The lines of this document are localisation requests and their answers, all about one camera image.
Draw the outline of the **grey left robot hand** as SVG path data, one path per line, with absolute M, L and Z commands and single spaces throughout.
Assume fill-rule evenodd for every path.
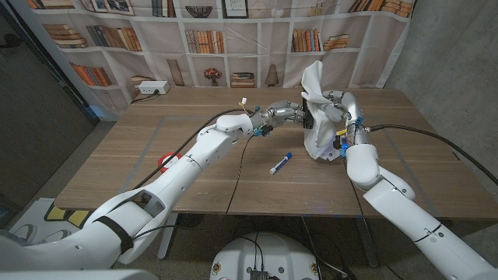
M 270 104 L 267 108 L 255 112 L 250 119 L 254 136 L 268 136 L 270 132 L 286 123 L 300 124 L 304 129 L 312 129 L 314 118 L 307 105 L 286 100 Z

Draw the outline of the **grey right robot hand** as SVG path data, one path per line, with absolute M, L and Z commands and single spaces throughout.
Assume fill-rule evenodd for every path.
M 351 144 L 371 143 L 363 125 L 363 111 L 351 92 L 330 90 L 322 96 L 330 101 L 323 107 L 326 116 L 334 122 L 345 122 L 345 136 Z

